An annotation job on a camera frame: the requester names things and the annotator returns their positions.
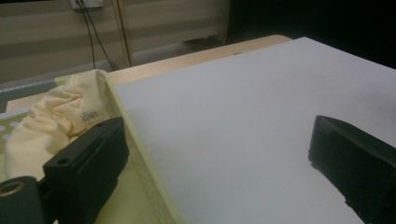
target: wall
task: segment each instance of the wall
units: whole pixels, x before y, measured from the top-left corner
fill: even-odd
[[[89,11],[110,60],[125,68],[139,50],[226,33],[228,2],[104,0]],[[103,61],[92,38],[95,59]],[[86,24],[69,0],[0,5],[0,84],[89,63]]]
[[[89,11],[109,58],[117,67],[127,67],[111,0],[105,0],[105,7]],[[97,61],[105,59],[95,39],[94,51]],[[91,62],[85,21],[69,1],[0,5],[0,83]]]
[[[225,34],[229,0],[124,0],[131,52]]]

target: dark background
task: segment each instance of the dark background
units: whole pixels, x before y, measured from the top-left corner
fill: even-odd
[[[302,36],[396,68],[396,7],[383,0],[231,0],[228,44]]]

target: screw hole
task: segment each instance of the screw hole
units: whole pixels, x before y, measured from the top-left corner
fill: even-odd
[[[69,159],[61,159],[61,160],[58,161],[58,165],[65,165],[65,164],[67,164],[69,161],[70,161]]]
[[[14,194],[21,189],[23,189],[24,183],[21,181],[12,182],[4,185],[0,188],[0,197],[6,197],[8,195]]]

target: black plastic bracket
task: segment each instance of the black plastic bracket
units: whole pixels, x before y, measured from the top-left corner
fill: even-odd
[[[396,148],[338,119],[317,116],[309,160],[364,223],[396,223]]]
[[[38,183],[21,176],[0,184],[0,223],[93,223],[128,156],[123,119],[96,124],[44,164]]]

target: electrical outlet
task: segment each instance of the electrical outlet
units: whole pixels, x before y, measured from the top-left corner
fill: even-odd
[[[103,7],[103,0],[70,0],[73,9],[79,9],[77,1],[83,1],[85,7]]]

